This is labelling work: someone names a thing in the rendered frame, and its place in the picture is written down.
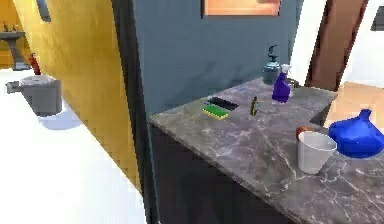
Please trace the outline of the dark marble-top kitchen counter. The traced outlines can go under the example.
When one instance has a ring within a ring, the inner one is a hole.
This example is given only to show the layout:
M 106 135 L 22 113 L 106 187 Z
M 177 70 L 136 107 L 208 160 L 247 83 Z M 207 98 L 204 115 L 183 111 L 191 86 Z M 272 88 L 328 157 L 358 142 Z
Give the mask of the dark marble-top kitchen counter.
M 256 79 L 219 95 L 238 104 L 223 120 L 204 99 L 150 118 L 161 224 L 384 224 L 384 153 L 298 168 L 296 128 L 319 130 L 335 93 L 301 87 L 281 104 Z

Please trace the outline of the green and yellow sponge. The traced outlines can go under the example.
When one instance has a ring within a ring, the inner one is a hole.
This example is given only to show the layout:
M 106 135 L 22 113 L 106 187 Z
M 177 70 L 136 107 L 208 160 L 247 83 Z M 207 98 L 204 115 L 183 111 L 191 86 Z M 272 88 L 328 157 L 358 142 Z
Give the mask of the green and yellow sponge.
M 206 105 L 203 108 L 203 112 L 215 119 L 222 120 L 228 116 L 228 113 L 220 109 L 215 105 Z

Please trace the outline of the black flat phone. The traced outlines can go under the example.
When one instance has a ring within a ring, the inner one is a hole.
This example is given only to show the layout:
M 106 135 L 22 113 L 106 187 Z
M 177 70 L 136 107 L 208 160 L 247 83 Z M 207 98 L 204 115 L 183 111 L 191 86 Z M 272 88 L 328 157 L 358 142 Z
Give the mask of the black flat phone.
M 208 100 L 210 104 L 214 104 L 216 106 L 219 106 L 221 108 L 224 108 L 226 110 L 233 111 L 238 107 L 238 104 L 235 104 L 233 102 L 230 102 L 228 100 L 219 98 L 219 97 L 212 97 Z

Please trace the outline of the small dark pepper bottle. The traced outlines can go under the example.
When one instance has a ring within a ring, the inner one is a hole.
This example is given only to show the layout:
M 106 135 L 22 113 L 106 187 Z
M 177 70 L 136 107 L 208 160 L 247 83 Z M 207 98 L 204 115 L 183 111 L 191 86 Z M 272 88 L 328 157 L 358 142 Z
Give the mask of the small dark pepper bottle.
M 252 100 L 251 107 L 250 107 L 250 115 L 255 116 L 259 109 L 259 101 L 258 97 L 255 96 Z

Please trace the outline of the teal soap dispenser bottle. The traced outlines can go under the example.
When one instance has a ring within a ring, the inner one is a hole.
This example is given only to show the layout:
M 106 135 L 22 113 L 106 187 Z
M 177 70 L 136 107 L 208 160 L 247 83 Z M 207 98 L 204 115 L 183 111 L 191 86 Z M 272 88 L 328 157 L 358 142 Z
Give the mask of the teal soap dispenser bottle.
M 269 61 L 263 68 L 263 82 L 267 85 L 273 85 L 280 73 L 280 64 L 277 61 L 278 56 L 274 53 L 275 45 L 271 45 L 268 49 Z

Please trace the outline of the purple spray bottle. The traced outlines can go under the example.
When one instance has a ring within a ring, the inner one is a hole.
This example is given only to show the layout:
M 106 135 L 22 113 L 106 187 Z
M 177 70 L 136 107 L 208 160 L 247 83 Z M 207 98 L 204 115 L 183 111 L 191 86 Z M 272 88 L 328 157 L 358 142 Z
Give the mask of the purple spray bottle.
M 287 83 L 286 78 L 290 68 L 290 65 L 283 64 L 281 66 L 281 72 L 277 76 L 276 81 L 274 83 L 272 99 L 277 102 L 286 103 L 289 99 L 291 88 Z

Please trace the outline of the red apple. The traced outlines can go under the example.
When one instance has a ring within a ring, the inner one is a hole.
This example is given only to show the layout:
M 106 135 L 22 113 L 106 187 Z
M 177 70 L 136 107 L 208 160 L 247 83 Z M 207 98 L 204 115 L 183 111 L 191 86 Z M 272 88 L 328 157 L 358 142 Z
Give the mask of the red apple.
M 296 140 L 299 141 L 299 135 L 300 135 L 302 132 L 306 132 L 306 131 L 313 132 L 314 129 L 311 128 L 311 127 L 308 127 L 308 126 L 300 126 L 300 127 L 297 127 L 297 128 L 296 128 Z

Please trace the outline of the white cup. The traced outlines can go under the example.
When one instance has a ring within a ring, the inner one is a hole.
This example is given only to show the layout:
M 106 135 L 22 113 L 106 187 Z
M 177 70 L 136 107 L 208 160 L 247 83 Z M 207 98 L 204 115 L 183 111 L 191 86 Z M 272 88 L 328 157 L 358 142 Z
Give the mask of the white cup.
M 337 143 L 325 134 L 301 132 L 297 144 L 298 166 L 307 174 L 317 174 L 336 149 Z

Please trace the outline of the brown room door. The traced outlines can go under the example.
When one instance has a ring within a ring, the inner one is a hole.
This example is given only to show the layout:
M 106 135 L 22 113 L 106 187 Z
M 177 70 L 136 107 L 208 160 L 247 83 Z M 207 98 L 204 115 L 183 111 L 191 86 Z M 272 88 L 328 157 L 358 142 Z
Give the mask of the brown room door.
M 305 85 L 337 91 L 369 0 L 327 0 Z

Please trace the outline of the blue squat vase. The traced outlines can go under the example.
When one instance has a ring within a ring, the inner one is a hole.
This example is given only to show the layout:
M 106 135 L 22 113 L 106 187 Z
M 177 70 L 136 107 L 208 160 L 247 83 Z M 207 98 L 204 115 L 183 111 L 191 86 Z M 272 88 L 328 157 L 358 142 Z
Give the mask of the blue squat vase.
M 384 134 L 370 121 L 370 109 L 358 116 L 332 123 L 328 136 L 337 143 L 337 151 L 350 158 L 369 158 L 384 149 Z

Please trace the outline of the dark window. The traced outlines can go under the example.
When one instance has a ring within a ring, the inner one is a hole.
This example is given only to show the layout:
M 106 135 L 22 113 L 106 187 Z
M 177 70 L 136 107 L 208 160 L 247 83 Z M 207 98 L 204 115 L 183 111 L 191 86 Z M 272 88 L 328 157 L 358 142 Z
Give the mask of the dark window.
M 384 6 L 378 8 L 371 25 L 371 31 L 384 31 Z

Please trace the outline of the orange framed wall picture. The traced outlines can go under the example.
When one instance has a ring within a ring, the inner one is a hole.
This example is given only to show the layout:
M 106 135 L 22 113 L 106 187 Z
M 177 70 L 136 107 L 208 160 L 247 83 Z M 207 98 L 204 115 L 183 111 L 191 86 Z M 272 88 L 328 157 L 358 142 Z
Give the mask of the orange framed wall picture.
M 277 16 L 283 0 L 201 0 L 201 16 Z

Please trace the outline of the grey wall fixture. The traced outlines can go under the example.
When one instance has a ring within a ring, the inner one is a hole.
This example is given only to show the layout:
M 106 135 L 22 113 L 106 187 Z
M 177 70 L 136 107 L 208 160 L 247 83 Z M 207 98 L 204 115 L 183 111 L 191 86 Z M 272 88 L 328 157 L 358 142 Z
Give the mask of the grey wall fixture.
M 40 18 L 44 22 L 50 22 L 51 17 L 50 17 L 50 13 L 49 13 L 49 9 L 48 9 L 48 5 L 47 5 L 46 0 L 36 0 L 36 4 L 37 4 Z

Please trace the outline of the grey pedestal sink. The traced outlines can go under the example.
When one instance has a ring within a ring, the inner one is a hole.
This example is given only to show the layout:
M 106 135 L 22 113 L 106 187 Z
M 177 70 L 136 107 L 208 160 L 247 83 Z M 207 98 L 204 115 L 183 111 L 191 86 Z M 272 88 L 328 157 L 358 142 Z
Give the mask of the grey pedestal sink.
M 23 71 L 29 70 L 30 66 L 24 61 L 23 56 L 17 48 L 17 40 L 24 37 L 24 31 L 4 31 L 0 32 L 0 40 L 5 41 L 10 49 L 12 58 L 13 58 L 13 67 L 14 71 Z

